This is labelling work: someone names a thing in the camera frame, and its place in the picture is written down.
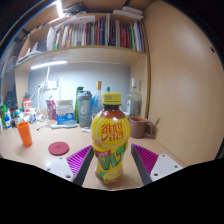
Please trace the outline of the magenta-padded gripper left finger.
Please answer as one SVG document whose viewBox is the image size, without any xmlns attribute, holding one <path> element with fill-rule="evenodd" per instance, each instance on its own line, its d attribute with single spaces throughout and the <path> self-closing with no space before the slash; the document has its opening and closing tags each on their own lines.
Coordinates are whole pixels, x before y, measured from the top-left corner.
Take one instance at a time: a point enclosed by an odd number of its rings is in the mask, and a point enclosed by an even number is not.
<svg viewBox="0 0 224 224">
<path fill-rule="evenodd" d="M 46 168 L 46 171 L 82 186 L 93 156 L 92 146 L 87 146 L 67 158 L 59 157 Z"/>
</svg>

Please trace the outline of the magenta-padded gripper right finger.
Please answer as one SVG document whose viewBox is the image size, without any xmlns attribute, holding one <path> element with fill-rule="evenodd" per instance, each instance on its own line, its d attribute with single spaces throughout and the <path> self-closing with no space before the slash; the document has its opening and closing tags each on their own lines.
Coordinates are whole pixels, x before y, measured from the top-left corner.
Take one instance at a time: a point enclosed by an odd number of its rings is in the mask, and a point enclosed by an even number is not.
<svg viewBox="0 0 224 224">
<path fill-rule="evenodd" d="M 132 143 L 131 177 L 133 186 L 146 186 L 184 168 L 159 143 Z"/>
</svg>

